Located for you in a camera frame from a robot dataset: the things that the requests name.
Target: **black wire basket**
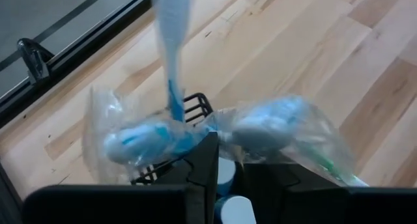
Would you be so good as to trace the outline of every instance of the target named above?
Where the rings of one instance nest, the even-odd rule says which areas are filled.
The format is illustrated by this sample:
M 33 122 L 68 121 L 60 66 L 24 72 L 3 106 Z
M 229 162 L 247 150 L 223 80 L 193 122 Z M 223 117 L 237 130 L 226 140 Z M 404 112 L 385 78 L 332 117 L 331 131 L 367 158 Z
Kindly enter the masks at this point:
M 195 93 L 184 99 L 186 106 L 185 118 L 188 124 L 195 126 L 213 112 L 210 102 L 203 93 Z M 167 161 L 164 163 L 154 164 L 148 166 L 144 171 L 139 172 L 139 177 L 130 181 L 132 185 L 150 185 L 159 176 L 167 173 L 171 168 L 173 162 L 180 160 Z

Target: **clear plastic bag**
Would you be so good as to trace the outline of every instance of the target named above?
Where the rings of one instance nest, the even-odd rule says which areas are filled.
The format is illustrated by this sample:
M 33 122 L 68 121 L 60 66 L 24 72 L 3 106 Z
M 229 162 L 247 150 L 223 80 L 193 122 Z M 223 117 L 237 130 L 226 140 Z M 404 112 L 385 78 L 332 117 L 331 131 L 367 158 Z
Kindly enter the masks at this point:
M 240 163 L 282 163 L 286 155 L 340 185 L 360 184 L 353 175 L 352 152 L 339 132 L 299 96 L 215 111 L 200 126 L 218 132 L 221 157 Z
M 140 115 L 140 103 L 109 90 L 91 91 L 83 159 L 99 183 L 124 184 L 138 171 L 185 155 L 206 136 L 165 111 Z

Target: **hardwood floor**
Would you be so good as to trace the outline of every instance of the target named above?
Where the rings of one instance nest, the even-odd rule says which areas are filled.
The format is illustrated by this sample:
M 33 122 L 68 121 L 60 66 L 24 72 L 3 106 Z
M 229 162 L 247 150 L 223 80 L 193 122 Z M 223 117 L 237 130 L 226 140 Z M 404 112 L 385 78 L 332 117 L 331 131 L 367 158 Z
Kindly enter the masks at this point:
M 186 93 L 214 108 L 296 93 L 318 105 L 372 186 L 417 186 L 417 0 L 195 0 L 182 52 Z M 22 197 L 93 183 L 81 157 L 91 87 L 165 105 L 153 15 L 129 26 L 0 132 Z

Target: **wooden floor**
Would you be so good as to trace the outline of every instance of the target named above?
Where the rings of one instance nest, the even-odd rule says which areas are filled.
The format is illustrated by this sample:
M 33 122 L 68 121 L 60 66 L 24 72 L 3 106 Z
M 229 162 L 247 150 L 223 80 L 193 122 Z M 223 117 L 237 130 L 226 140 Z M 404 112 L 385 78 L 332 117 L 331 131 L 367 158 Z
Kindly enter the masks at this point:
M 373 186 L 417 185 L 417 0 L 195 0 L 186 92 L 215 108 L 297 93 L 340 128 Z M 107 86 L 163 107 L 153 15 L 132 24 L 0 134 L 19 194 L 92 183 L 81 157 L 85 101 Z

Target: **black frame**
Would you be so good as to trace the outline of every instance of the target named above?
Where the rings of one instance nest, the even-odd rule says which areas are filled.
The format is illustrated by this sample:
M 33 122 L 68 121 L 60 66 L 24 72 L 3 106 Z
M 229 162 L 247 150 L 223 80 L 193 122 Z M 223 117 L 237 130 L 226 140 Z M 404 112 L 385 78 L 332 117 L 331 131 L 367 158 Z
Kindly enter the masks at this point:
M 27 77 L 0 99 L 0 128 L 17 117 L 91 55 L 152 6 L 151 0 L 130 0 L 87 31 L 46 65 L 49 77 L 33 83 Z M 0 223 L 19 223 L 22 200 L 0 164 Z

